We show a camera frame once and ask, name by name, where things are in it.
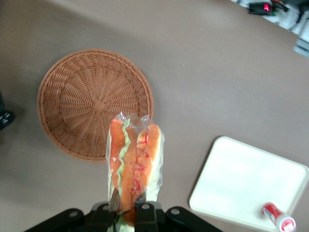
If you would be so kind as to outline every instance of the small bottle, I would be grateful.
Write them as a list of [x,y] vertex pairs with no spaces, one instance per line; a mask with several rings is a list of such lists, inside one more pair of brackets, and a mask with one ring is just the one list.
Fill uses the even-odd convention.
[[263,213],[269,217],[276,225],[280,232],[295,232],[296,223],[295,220],[288,214],[282,212],[274,203],[266,203],[263,206]]

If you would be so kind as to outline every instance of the plastic bag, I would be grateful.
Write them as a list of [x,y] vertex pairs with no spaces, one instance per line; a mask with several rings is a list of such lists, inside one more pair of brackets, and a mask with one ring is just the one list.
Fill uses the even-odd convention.
[[109,210],[117,231],[134,231],[135,203],[156,201],[162,185],[164,135],[150,117],[117,115],[107,145]]

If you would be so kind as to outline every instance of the white tray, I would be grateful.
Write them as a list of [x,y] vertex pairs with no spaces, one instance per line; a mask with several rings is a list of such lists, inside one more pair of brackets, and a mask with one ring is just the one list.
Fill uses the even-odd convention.
[[308,180],[309,169],[302,164],[220,137],[197,181],[190,207],[196,213],[277,232],[262,214],[263,204],[273,202],[292,214]]

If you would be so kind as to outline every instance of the table surface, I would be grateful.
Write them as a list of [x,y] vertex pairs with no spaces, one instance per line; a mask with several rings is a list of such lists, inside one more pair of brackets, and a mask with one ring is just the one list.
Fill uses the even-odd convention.
[[[122,54],[147,77],[165,134],[164,210],[189,198],[219,136],[309,166],[308,58],[297,35],[229,0],[0,1],[0,88],[16,121],[0,133],[0,228],[23,231],[107,199],[106,164],[74,159],[45,135],[39,85],[68,53]],[[309,190],[293,213],[306,232]],[[246,228],[203,217],[224,232]]]

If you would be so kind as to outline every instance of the wicker basket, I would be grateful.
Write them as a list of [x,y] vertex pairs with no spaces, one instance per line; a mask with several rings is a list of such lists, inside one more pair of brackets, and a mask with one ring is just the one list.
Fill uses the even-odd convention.
[[120,54],[101,49],[69,54],[40,85],[41,124],[56,146],[76,158],[105,160],[110,122],[120,112],[154,113],[145,76]]

